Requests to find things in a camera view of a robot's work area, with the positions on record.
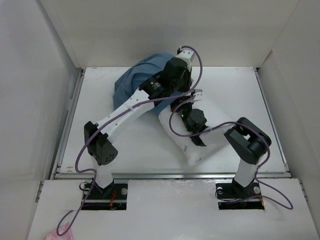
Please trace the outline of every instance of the white panel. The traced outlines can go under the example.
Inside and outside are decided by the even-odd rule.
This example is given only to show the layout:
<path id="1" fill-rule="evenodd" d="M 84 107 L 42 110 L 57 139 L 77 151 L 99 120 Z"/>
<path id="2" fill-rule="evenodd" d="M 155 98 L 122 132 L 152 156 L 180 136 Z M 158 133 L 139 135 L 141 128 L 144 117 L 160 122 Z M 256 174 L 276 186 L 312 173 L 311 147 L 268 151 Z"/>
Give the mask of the white panel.
<path id="1" fill-rule="evenodd" d="M 87 68 L 77 102 L 61 173 L 75 173 L 75 161 L 84 145 L 84 125 L 96 123 L 113 112 L 114 82 L 127 67 Z M 196 79 L 199 68 L 194 67 Z M 252 67 L 205 67 L 198 85 L 231 121 L 247 117 L 266 132 L 273 142 L 271 158 L 261 172 L 285 172 L 283 160 L 268 117 L 261 91 Z M 159 119 L 152 113 L 139 117 L 114 142 L 119 154 L 110 165 L 113 173 L 235 173 L 240 161 L 235 150 L 226 146 L 216 154 L 190 167 L 185 155 L 167 135 Z M 79 168 L 92 167 L 84 152 Z"/>
<path id="2" fill-rule="evenodd" d="M 72 78 L 35 0 L 0 0 L 0 233 L 23 240 Z"/>
<path id="3" fill-rule="evenodd" d="M 294 210 L 268 200 L 265 210 L 219 210 L 213 180 L 134 180 L 127 210 L 81 211 L 71 230 L 75 240 L 318 240 L 298 180 L 265 181 L 287 195 Z M 68 210 L 77 209 L 81 182 L 45 182 L 29 240 L 45 239 Z M 261 192 L 287 204 L 264 185 Z"/>
<path id="4" fill-rule="evenodd" d="M 81 67 L 80 63 L 70 44 L 67 32 L 65 30 L 63 23 L 61 22 L 61 19 L 57 13 L 57 10 L 54 6 L 53 1 L 52 0 L 39 0 L 39 1 L 42 3 L 42 6 L 44 7 L 46 13 L 48 14 L 55 31 L 58 33 L 60 40 L 63 42 L 64 48 L 67 49 L 68 55 L 71 58 L 74 66 L 76 68 L 80 68 Z"/>
<path id="5" fill-rule="evenodd" d="M 320 232 L 320 1 L 301 0 L 259 71 L 292 175 Z"/>
<path id="6" fill-rule="evenodd" d="M 206 66 L 259 67 L 299 0 L 42 0 L 85 67 L 195 47 Z"/>

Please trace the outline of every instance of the black mounting bracket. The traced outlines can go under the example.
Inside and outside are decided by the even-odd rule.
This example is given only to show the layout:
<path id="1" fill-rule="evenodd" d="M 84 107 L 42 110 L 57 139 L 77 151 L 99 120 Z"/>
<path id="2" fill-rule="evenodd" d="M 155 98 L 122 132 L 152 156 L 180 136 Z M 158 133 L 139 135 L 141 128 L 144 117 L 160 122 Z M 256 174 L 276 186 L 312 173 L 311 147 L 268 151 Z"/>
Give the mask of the black mounting bracket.
<path id="1" fill-rule="evenodd" d="M 80 185 L 79 188 L 83 191 L 82 200 L 86 196 L 86 190 L 92 186 L 92 182 Z M 88 195 L 82 210 L 111 210 L 110 201 L 112 200 L 112 210 L 127 209 L 127 183 L 114 183 L 102 189 L 94 184 L 92 191 Z"/>
<path id="2" fill-rule="evenodd" d="M 179 104 L 190 98 L 191 96 L 182 96 L 175 99 L 170 104 L 171 112 L 173 112 Z M 205 118 L 204 111 L 197 108 L 192 108 L 192 105 L 193 103 L 186 102 L 179 107 L 177 113 L 179 114 L 185 129 L 192 134 L 198 134 L 203 132 L 208 127 L 206 125 L 207 119 Z M 191 136 L 190 139 L 196 146 L 206 146 L 201 140 L 200 136 Z"/>
<path id="3" fill-rule="evenodd" d="M 84 125 L 84 141 L 86 142 L 97 130 L 97 125 L 88 121 Z M 118 155 L 117 149 L 108 140 L 108 134 L 102 134 L 101 132 L 93 138 L 87 150 L 99 166 L 109 164 Z"/>
<path id="4" fill-rule="evenodd" d="M 237 122 L 254 130 L 269 146 L 271 145 L 272 142 L 270 137 L 247 118 L 241 117 Z M 228 129 L 224 133 L 224 136 L 239 157 L 248 164 L 256 165 L 259 162 L 260 157 L 267 152 L 267 146 L 261 138 L 245 127 L 235 125 Z"/>
<path id="5" fill-rule="evenodd" d="M 237 182 L 222 182 L 215 184 L 215 196 L 218 200 L 220 210 L 241 210 L 241 209 L 260 209 L 264 210 L 265 206 L 261 197 L 255 197 L 250 200 L 243 200 L 253 196 L 261 196 L 261 189 L 258 182 L 252 182 L 245 188 L 238 191 Z"/>

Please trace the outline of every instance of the white enclosure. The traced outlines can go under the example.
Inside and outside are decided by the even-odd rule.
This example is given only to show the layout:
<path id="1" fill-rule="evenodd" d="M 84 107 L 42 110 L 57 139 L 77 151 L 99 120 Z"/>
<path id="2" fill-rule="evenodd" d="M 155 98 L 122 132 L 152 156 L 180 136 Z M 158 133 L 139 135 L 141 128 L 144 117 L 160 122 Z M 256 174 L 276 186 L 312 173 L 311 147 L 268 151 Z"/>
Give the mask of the white enclosure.
<path id="1" fill-rule="evenodd" d="M 92 233 L 99 238 L 109 228 L 117 229 L 118 222 L 110 223 L 110 218 L 123 222 L 132 233 L 120 232 L 113 239 L 149 239 L 141 235 L 146 232 L 137 232 L 146 224 L 161 239 L 318 239 L 319 13 L 319 0 L 0 0 L 0 238 L 42 240 L 66 210 L 79 206 L 80 179 L 91 177 L 74 171 L 83 143 L 82 129 L 78 132 L 83 122 L 99 120 L 112 111 L 113 82 L 129 66 L 156 52 L 174 54 L 180 45 L 188 44 L 199 51 L 207 66 L 201 84 L 214 93 L 212 99 L 233 120 L 243 115 L 254 118 L 271 135 L 271 160 L 261 169 L 261 176 L 281 177 L 266 181 L 284 191 L 295 209 L 287 211 L 265 201 L 266 211 L 246 211 L 241 216 L 237 211 L 221 212 L 211 195 L 214 180 L 191 180 L 191 184 L 164 181 L 163 175 L 154 181 L 130 181 L 127 211 L 81 211 L 72 227 L 75 240 L 92 237 Z M 85 76 L 80 68 L 87 69 Z M 218 82 L 217 89 L 211 78 Z M 228 84 L 240 84 L 241 92 L 226 98 Z M 248 106 L 249 96 L 253 106 Z M 97 105 L 90 110 L 86 101 Z M 158 121 L 146 114 L 119 137 L 121 141 L 115 144 L 122 155 L 113 163 L 115 176 L 233 177 L 238 159 L 232 149 L 213 156 L 214 164 L 208 161 L 188 168 L 180 149 L 159 129 L 161 125 L 150 124 L 153 120 Z M 156 142 L 161 148 L 154 158 L 165 158 L 163 169 L 159 164 L 146 166 L 148 154 L 141 158 L 138 152 L 132 154 L 138 165 L 128 161 L 131 155 L 125 150 L 143 127 L 151 136 L 166 137 Z M 148 146 L 153 138 L 138 136 Z M 230 163 L 223 165 L 223 157 Z M 87 163 L 85 153 L 80 168 L 89 167 Z M 37 194 L 51 169 L 51 180 Z M 262 191 L 285 202 L 268 188 Z M 164 193 L 170 204 L 163 205 Z M 127 217 L 139 221 L 131 224 Z M 232 223 L 240 232 L 247 227 L 242 221 L 263 224 L 241 236 L 224 231 Z M 94 224 L 83 231 L 88 222 Z M 155 226 L 169 229 L 168 235 L 161 235 Z M 187 229 L 185 235 L 181 235 L 183 229 Z"/>
<path id="2" fill-rule="evenodd" d="M 205 66 L 260 67 L 299 0 L 42 0 L 78 67 L 131 66 L 188 44 Z"/>

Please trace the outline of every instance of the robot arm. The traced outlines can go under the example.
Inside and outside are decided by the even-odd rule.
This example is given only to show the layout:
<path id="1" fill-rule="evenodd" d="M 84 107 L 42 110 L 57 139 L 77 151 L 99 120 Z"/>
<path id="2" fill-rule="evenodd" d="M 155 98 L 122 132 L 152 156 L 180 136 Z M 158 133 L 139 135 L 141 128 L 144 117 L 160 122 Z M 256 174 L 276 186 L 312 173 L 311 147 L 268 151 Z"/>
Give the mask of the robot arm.
<path id="1" fill-rule="evenodd" d="M 169 97 L 177 91 L 183 93 L 189 91 L 192 84 L 191 61 L 194 55 L 193 51 L 182 49 L 176 57 L 166 63 L 163 71 L 144 81 L 139 86 L 139 89 L 113 113 L 95 124 L 91 121 L 85 124 L 84 140 L 87 141 L 100 126 L 124 111 L 131 109 L 127 114 L 107 125 L 87 147 L 88 153 L 92 156 L 94 168 L 97 171 L 96 187 L 102 194 L 113 182 L 108 164 L 117 157 L 118 151 L 112 143 L 131 122 L 156 107 L 160 101 L 148 102 L 135 108 L 133 106 L 145 101 Z"/>
<path id="2" fill-rule="evenodd" d="M 267 146 L 263 140 L 256 136 L 251 130 L 258 133 L 268 146 L 270 146 L 272 142 L 267 134 L 245 117 L 241 117 L 237 122 L 240 125 L 235 125 L 227 130 L 224 136 L 240 157 L 238 170 L 232 181 L 233 190 L 240 194 L 245 192 L 245 188 L 254 180 L 259 162 L 267 152 Z"/>

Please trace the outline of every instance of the purple cable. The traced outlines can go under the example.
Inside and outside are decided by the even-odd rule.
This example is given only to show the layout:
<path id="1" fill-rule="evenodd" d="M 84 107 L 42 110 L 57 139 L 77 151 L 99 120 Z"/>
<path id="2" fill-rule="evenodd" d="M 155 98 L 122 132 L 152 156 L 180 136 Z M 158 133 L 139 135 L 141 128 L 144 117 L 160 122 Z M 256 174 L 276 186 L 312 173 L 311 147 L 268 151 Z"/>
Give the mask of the purple cable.
<path id="1" fill-rule="evenodd" d="M 170 128 L 170 130 L 171 130 L 175 135 L 177 135 L 177 136 L 179 136 L 179 137 L 183 137 L 183 138 L 195 137 L 195 136 L 199 136 L 199 135 L 204 134 L 204 133 L 209 133 L 209 132 L 214 131 L 214 130 L 216 130 L 216 129 L 218 129 L 218 128 L 221 128 L 222 126 L 225 126 L 225 125 L 238 125 L 238 126 L 240 126 L 240 127 L 242 127 L 242 128 L 245 128 L 245 129 L 249 130 L 250 132 L 252 132 L 254 135 L 256 135 L 257 137 L 259 137 L 259 138 L 263 141 L 263 143 L 264 143 L 265 146 L 266 146 L 266 151 L 267 151 L 267 156 L 266 156 L 265 160 L 264 160 L 262 163 L 260 163 L 259 166 L 258 166 L 257 169 L 256 169 L 256 172 L 255 172 L 255 175 L 254 175 L 254 179 L 255 179 L 258 183 L 260 183 L 260 184 L 262 184 L 262 185 L 265 185 L 265 186 L 271 188 L 272 190 L 276 191 L 276 192 L 279 193 L 281 196 L 283 196 L 284 199 L 287 200 L 287 202 L 290 204 L 290 207 L 288 207 L 288 206 L 286 206 L 286 205 L 283 205 L 283 204 L 280 203 L 279 201 L 277 201 L 277 200 L 275 200 L 275 199 L 273 199 L 273 198 L 271 198 L 271 197 L 269 197 L 269 196 L 264 196 L 264 195 L 256 195 L 256 196 L 251 196 L 251 197 L 244 198 L 244 199 L 240 199 L 240 200 L 236 200 L 236 201 L 227 201 L 227 202 L 228 202 L 229 204 L 236 204 L 236 203 L 241 203 L 241 202 L 243 202 L 243 201 L 250 200 L 250 199 L 254 199 L 254 198 L 265 198 L 265 199 L 269 199 L 269 200 L 275 202 L 276 204 L 279 204 L 280 206 L 284 207 L 285 209 L 293 210 L 293 209 L 294 209 L 294 206 L 293 206 L 292 202 L 289 200 L 289 198 L 288 198 L 285 194 L 283 194 L 280 190 L 276 189 L 275 187 L 273 187 L 273 186 L 271 186 L 271 185 L 269 185 L 269 184 L 267 184 L 267 183 L 265 183 L 265 182 L 262 182 L 261 180 L 258 180 L 258 178 L 257 178 L 258 170 L 269 160 L 271 153 L 270 153 L 269 145 L 268 145 L 268 143 L 266 142 L 266 140 L 265 140 L 259 133 L 257 133 L 255 130 L 253 130 L 251 127 L 249 127 L 249 126 L 247 126 L 247 125 L 245 125 L 245 124 L 242 124 L 242 123 L 240 123 L 240 122 L 227 121 L 227 122 L 223 122 L 223 123 L 221 123 L 221 124 L 219 124 L 219 125 L 217 125 L 217 126 L 215 126 L 215 127 L 212 127 L 212 128 L 210 128 L 210 129 L 208 129 L 208 130 L 204 130 L 204 131 L 202 131 L 202 132 L 200 132 L 200 133 L 194 133 L 194 134 L 180 134 L 180 133 L 176 132 L 176 131 L 173 129 L 173 127 L 172 127 L 172 118 L 173 118 L 174 114 L 178 111 L 178 109 L 179 109 L 183 104 L 185 104 L 185 103 L 187 103 L 187 102 L 191 102 L 194 98 L 195 98 L 195 96 L 193 96 L 193 97 L 191 97 L 191 98 L 183 101 L 182 103 L 180 103 L 180 104 L 172 111 L 172 113 L 171 113 L 171 115 L 170 115 L 170 118 L 169 118 L 169 128 Z"/>
<path id="2" fill-rule="evenodd" d="M 180 98 L 180 97 L 183 97 L 183 96 L 186 96 L 188 95 L 190 92 L 192 92 L 196 86 L 198 85 L 198 83 L 200 82 L 200 79 L 201 79 L 201 76 L 202 76 L 202 73 L 203 73 L 203 63 L 202 63 L 202 60 L 201 60 L 201 57 L 199 55 L 199 53 L 197 52 L 197 50 L 195 48 L 193 48 L 192 46 L 188 46 L 188 45 L 183 45 L 180 47 L 181 49 L 184 49 L 184 48 L 188 48 L 188 49 L 191 49 L 192 51 L 194 51 L 195 55 L 197 56 L 198 58 L 198 61 L 199 61 L 199 65 L 200 65 L 200 73 L 199 73 L 199 77 L 197 79 L 197 81 L 195 82 L 195 84 L 190 88 L 190 90 L 188 90 L 187 92 L 184 92 L 180 95 L 177 95 L 177 96 L 168 96 L 168 97 L 162 97 L 162 98 L 157 98 L 157 99 L 152 99 L 152 100 L 146 100 L 146 101 L 142 101 L 142 102 L 139 102 L 135 105 L 133 105 L 131 108 L 128 108 L 127 110 L 125 110 L 124 112 L 120 113 L 119 115 L 115 116 L 114 118 L 110 119 L 109 121 L 107 121 L 105 124 L 103 124 L 97 131 L 95 131 L 95 133 L 89 137 L 89 139 L 85 142 L 85 144 L 83 145 L 83 147 L 81 148 L 77 158 L 76 158 L 76 161 L 75 161 L 75 164 L 74 164 L 74 168 L 75 168 L 75 171 L 78 173 L 78 174 L 84 174 L 84 173 L 87 173 L 87 172 L 93 172 L 94 176 L 93 176 L 93 179 L 92 179 L 92 182 L 91 182 L 91 187 L 89 188 L 87 194 L 85 195 L 84 199 L 82 200 L 81 204 L 80 204 L 80 207 L 78 208 L 78 210 L 76 211 L 72 221 L 70 222 L 70 225 L 68 226 L 68 228 L 63 232 L 63 233 L 59 233 L 59 228 L 60 228 L 60 225 L 61 223 L 63 222 L 63 220 L 70 214 L 72 213 L 74 210 L 70 210 L 66 215 L 63 216 L 63 218 L 60 220 L 60 222 L 58 223 L 58 226 L 56 227 L 56 234 L 59 236 L 59 237 L 62 237 L 63 235 L 65 235 L 69 230 L 70 228 L 72 227 L 72 225 L 74 224 L 75 220 L 76 220 L 76 217 L 78 216 L 80 210 L 82 209 L 82 207 L 84 206 L 85 204 L 85 201 L 87 200 L 89 194 L 91 193 L 92 189 L 94 188 L 94 185 L 96 183 L 96 178 L 97 178 L 97 171 L 94 169 L 94 168 L 88 168 L 88 169 L 84 169 L 84 170 L 80 170 L 79 169 L 79 161 L 80 161 L 80 158 L 82 156 L 82 154 L 84 153 L 84 151 L 86 150 L 86 148 L 89 146 L 89 144 L 91 143 L 91 141 L 98 135 L 98 133 L 101 132 L 102 129 L 104 129 L 107 125 L 109 125 L 110 123 L 114 122 L 115 120 L 121 118 L 123 115 L 127 114 L 128 112 L 131 111 L 131 109 L 134 109 L 134 108 L 137 108 L 143 104 L 147 104 L 147 103 L 154 103 L 154 102 L 159 102 L 159 101 L 165 101 L 165 100 L 173 100 L 173 99 L 177 99 L 177 98 Z"/>

